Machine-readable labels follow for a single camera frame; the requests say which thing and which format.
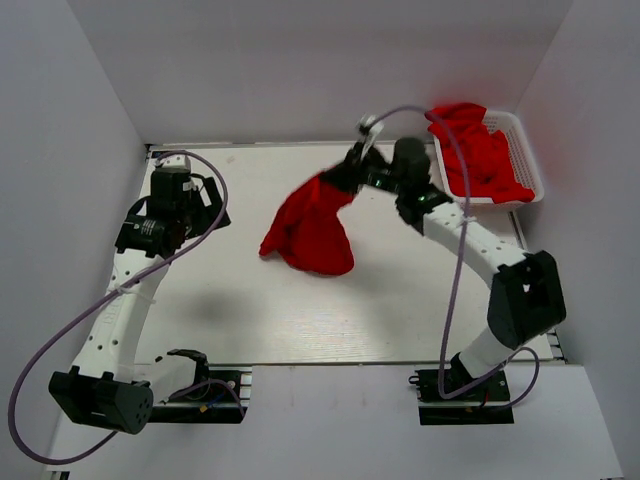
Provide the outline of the red t-shirt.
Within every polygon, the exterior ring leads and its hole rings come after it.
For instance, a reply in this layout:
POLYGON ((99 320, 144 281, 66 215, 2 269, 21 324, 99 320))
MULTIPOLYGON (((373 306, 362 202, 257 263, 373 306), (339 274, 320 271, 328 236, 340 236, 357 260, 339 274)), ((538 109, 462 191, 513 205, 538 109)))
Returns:
POLYGON ((355 258, 338 212, 354 199, 315 175, 279 207, 259 256, 277 254, 294 269, 324 276, 349 273, 355 258))

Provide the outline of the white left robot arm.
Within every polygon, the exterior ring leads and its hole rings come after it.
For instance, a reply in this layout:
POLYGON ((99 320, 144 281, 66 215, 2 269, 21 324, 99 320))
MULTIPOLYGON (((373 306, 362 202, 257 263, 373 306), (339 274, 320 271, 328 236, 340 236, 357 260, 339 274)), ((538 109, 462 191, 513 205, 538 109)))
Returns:
POLYGON ((172 256, 187 240, 228 226, 216 182, 186 167, 159 167, 150 193, 127 213, 116 240, 108 292, 89 336, 67 372, 53 373, 49 392, 74 423, 137 434, 153 407, 177 392, 199 399, 211 387, 205 354, 173 349, 135 361, 155 293, 172 256))

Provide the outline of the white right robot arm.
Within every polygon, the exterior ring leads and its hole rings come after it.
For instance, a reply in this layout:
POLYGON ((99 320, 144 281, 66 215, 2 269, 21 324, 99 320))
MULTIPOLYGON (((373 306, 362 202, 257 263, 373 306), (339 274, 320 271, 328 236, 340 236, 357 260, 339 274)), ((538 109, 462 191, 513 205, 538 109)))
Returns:
POLYGON ((358 142, 320 177, 344 193, 355 194, 367 186, 395 195, 396 210, 409 227, 455 254, 456 278, 468 266, 488 286, 485 328, 465 349, 439 360, 440 398, 477 397, 491 377, 528 350, 532 339, 565 320, 554 257, 502 241, 438 188, 421 140, 398 140, 392 160, 358 142))

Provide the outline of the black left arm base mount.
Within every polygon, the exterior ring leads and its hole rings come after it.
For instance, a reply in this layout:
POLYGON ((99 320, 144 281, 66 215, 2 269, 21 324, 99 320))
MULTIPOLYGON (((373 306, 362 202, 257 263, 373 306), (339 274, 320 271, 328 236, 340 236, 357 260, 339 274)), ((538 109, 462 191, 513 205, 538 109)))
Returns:
POLYGON ((253 370, 247 366, 211 367, 209 377, 219 380, 160 402, 153 407, 151 424, 239 425, 247 413, 253 370))

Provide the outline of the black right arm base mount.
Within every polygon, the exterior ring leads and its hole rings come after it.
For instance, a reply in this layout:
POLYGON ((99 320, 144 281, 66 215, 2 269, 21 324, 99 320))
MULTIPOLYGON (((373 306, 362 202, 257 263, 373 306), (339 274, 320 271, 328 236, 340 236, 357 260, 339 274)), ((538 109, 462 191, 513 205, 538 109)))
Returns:
POLYGON ((408 377, 415 389, 421 426, 510 425, 514 423, 509 406, 511 393, 503 371, 484 383, 444 399, 437 390, 438 369, 416 370, 408 377))

